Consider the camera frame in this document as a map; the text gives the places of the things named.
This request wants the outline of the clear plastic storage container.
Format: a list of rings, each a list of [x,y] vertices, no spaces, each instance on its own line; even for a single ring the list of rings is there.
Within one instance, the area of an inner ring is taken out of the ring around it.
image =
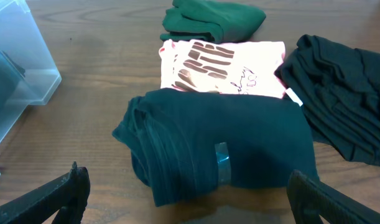
[[[62,78],[25,0],[0,0],[0,143],[29,105],[46,105]]]

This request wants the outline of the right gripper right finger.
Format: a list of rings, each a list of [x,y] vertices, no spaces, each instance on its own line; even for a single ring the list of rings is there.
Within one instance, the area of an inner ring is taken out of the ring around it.
[[[297,224],[380,224],[380,213],[298,170],[291,173],[287,196]]]

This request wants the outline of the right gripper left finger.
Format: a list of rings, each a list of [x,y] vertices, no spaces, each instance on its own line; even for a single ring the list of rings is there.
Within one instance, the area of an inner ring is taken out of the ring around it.
[[[0,223],[80,223],[90,195],[86,167],[76,162],[66,174],[0,206]]]

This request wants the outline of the black ribbed garment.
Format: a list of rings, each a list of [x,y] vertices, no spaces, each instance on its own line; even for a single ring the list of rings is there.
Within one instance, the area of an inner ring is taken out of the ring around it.
[[[380,54],[303,35],[276,70],[302,102],[314,140],[380,166]]]

